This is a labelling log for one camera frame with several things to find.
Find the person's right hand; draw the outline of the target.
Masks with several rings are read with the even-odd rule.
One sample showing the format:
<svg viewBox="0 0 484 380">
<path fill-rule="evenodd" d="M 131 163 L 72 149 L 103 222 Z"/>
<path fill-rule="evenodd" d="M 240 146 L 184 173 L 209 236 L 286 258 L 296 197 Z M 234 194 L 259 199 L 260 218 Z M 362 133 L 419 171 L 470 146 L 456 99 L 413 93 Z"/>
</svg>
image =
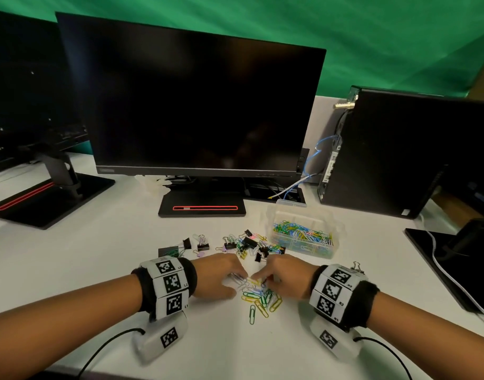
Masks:
<svg viewBox="0 0 484 380">
<path fill-rule="evenodd" d="M 270 255 L 267 263 L 276 263 L 282 273 L 281 297 L 308 300 L 314 274 L 320 266 L 313 265 L 292 255 Z"/>
</svg>

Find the person's right forearm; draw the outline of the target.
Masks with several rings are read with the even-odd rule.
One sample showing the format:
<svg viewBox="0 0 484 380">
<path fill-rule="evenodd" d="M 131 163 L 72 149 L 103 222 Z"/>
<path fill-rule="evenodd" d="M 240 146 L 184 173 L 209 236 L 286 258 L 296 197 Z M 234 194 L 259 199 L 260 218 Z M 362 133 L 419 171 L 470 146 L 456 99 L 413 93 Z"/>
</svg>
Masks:
<svg viewBox="0 0 484 380">
<path fill-rule="evenodd" d="M 367 327 L 433 380 L 484 380 L 484 337 L 378 292 Z"/>
</svg>

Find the person's left forearm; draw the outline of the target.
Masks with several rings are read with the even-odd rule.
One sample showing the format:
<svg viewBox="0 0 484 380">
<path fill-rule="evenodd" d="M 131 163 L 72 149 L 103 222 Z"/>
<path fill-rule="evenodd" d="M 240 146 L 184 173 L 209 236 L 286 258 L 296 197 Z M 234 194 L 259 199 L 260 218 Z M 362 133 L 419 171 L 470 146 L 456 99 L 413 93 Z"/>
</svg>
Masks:
<svg viewBox="0 0 484 380">
<path fill-rule="evenodd" d="M 142 304 L 135 274 L 55 295 L 0 313 L 0 380 L 26 380 Z"/>
</svg>

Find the loose pile of paper clips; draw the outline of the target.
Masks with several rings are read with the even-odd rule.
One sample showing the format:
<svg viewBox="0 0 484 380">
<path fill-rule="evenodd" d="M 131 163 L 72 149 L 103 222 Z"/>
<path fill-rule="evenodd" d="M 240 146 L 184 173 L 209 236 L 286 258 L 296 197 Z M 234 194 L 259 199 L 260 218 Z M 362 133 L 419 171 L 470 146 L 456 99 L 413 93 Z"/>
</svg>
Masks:
<svg viewBox="0 0 484 380">
<path fill-rule="evenodd" d="M 237 290 L 244 306 L 247 307 L 248 321 L 250 325 L 255 325 L 258 319 L 267 320 L 270 315 L 275 313 L 282 305 L 282 297 L 268 289 L 265 283 L 254 281 L 250 277 L 246 278 L 250 282 L 246 288 Z"/>
</svg>

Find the scatter of binder clips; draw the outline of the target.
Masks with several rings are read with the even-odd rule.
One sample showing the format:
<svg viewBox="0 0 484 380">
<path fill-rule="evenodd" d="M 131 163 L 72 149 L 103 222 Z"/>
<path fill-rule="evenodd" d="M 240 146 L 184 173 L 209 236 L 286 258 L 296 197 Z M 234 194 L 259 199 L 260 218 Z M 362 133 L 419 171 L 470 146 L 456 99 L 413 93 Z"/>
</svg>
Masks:
<svg viewBox="0 0 484 380">
<path fill-rule="evenodd" d="M 193 250 L 198 258 L 206 256 L 209 251 L 213 251 L 236 254 L 242 260 L 252 256 L 255 262 L 266 262 L 270 255 L 284 255 L 287 251 L 285 246 L 273 243 L 266 236 L 250 230 L 245 230 L 243 234 L 238 236 L 230 234 L 223 237 L 222 245 L 213 249 L 211 249 L 204 235 L 194 237 L 199 241 L 196 249 Z"/>
</svg>

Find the heap of boxed paper clips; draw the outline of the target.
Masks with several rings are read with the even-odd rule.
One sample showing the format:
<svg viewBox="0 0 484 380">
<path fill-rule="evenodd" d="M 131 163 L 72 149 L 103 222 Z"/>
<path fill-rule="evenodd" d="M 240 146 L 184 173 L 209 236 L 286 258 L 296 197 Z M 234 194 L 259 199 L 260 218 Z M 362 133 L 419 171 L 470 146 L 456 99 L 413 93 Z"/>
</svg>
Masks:
<svg viewBox="0 0 484 380">
<path fill-rule="evenodd" d="M 270 242 L 287 251 L 326 259 L 334 255 L 334 238 L 330 232 L 314 230 L 287 220 L 273 223 L 271 231 Z"/>
</svg>

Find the left wristband with marker tiles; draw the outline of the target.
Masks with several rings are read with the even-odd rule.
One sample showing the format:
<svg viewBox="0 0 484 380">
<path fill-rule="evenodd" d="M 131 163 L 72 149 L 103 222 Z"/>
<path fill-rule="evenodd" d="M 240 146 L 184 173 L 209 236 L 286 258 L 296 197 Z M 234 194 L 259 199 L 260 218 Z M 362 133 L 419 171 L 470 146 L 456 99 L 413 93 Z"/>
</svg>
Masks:
<svg viewBox="0 0 484 380">
<path fill-rule="evenodd" d="M 140 312 L 155 322 L 184 311 L 197 286 L 197 273 L 187 258 L 164 256 L 142 262 L 136 275 L 142 291 Z"/>
</svg>

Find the wristband with marker tiles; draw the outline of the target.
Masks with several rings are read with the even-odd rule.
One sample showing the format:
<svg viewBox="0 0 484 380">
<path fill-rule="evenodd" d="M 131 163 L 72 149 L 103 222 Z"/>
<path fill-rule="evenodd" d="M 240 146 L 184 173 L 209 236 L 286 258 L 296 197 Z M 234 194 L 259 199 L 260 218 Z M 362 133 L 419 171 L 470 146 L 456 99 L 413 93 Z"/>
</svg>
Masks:
<svg viewBox="0 0 484 380">
<path fill-rule="evenodd" d="M 348 332 L 367 327 L 379 292 L 357 262 L 352 268 L 337 263 L 322 265 L 312 276 L 309 304 L 322 318 Z"/>
<path fill-rule="evenodd" d="M 164 256 L 142 262 L 136 275 L 142 291 L 140 312 L 155 322 L 184 311 L 197 286 L 197 273 L 187 258 Z"/>
</svg>

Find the clear plastic storage box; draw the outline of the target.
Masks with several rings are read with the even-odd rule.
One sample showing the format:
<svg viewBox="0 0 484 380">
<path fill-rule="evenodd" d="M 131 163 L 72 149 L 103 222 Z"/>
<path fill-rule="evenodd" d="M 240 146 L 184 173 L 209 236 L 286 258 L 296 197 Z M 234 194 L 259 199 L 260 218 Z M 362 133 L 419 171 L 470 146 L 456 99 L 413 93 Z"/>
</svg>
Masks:
<svg viewBox="0 0 484 380">
<path fill-rule="evenodd" d="M 339 249 L 341 236 L 345 233 L 344 225 L 336 220 L 331 211 L 288 200 L 279 199 L 276 204 L 267 211 L 267 217 L 267 238 L 269 238 L 271 235 L 271 228 L 273 223 L 281 222 L 283 220 L 296 222 L 314 230 L 321 230 L 332 233 L 335 245 L 334 255 Z"/>
</svg>

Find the right wristband with marker tiles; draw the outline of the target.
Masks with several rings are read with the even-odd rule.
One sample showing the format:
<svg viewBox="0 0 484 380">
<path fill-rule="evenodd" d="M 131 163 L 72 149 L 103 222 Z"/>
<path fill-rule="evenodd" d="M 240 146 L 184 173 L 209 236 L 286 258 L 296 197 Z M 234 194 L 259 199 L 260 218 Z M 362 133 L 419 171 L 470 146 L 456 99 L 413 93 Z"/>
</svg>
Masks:
<svg viewBox="0 0 484 380">
<path fill-rule="evenodd" d="M 379 292 L 357 262 L 352 268 L 337 263 L 322 265 L 312 276 L 309 304 L 322 318 L 348 332 L 367 327 Z"/>
</svg>

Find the black monitor base red outline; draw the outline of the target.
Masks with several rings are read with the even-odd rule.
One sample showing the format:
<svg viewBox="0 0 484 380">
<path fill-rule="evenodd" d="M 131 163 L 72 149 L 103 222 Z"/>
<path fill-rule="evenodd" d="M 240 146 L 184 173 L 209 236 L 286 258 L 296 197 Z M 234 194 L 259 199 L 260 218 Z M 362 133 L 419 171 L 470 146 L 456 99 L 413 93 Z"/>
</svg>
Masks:
<svg viewBox="0 0 484 380">
<path fill-rule="evenodd" d="M 161 218 L 244 217 L 242 193 L 213 178 L 172 177 L 161 201 Z"/>
</svg>

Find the large black computer monitor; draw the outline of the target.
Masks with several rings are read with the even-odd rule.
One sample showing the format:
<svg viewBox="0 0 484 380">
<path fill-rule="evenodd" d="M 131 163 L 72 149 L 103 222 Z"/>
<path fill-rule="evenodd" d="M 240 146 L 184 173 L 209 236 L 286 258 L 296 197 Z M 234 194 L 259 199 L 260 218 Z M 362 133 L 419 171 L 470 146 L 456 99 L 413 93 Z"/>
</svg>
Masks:
<svg viewBox="0 0 484 380">
<path fill-rule="evenodd" d="M 326 49 L 55 15 L 99 173 L 295 175 Z"/>
</svg>

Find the black monitor stand red stripe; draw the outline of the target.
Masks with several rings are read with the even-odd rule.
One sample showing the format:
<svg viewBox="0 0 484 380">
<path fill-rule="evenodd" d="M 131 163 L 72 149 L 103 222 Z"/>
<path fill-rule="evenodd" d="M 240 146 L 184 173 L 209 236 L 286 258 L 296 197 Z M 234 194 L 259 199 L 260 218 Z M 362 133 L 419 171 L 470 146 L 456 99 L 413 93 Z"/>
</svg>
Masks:
<svg viewBox="0 0 484 380">
<path fill-rule="evenodd" d="M 26 149 L 42 162 L 49 179 L 0 201 L 0 220 L 47 230 L 115 184 L 77 173 L 70 157 L 46 144 Z"/>
</svg>

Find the green backdrop cloth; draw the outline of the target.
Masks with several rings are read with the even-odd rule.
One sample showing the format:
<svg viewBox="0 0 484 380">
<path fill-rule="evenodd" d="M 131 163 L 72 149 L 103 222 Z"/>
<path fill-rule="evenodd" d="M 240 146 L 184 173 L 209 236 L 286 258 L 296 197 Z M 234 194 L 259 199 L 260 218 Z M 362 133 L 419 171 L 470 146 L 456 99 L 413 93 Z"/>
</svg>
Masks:
<svg viewBox="0 0 484 380">
<path fill-rule="evenodd" d="M 317 95 L 328 97 L 351 85 L 463 97 L 484 64 L 484 0 L 0 0 L 0 10 L 321 47 Z"/>
</svg>

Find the black side computer monitor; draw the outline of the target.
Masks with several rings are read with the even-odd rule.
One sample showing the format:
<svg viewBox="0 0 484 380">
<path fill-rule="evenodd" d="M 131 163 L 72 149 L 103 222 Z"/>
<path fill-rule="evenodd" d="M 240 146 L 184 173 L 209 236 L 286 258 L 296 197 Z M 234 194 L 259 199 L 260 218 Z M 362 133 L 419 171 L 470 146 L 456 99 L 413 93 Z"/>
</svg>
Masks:
<svg viewBox="0 0 484 380">
<path fill-rule="evenodd" d="M 55 22 L 0 11 L 0 172 L 88 140 Z"/>
</svg>

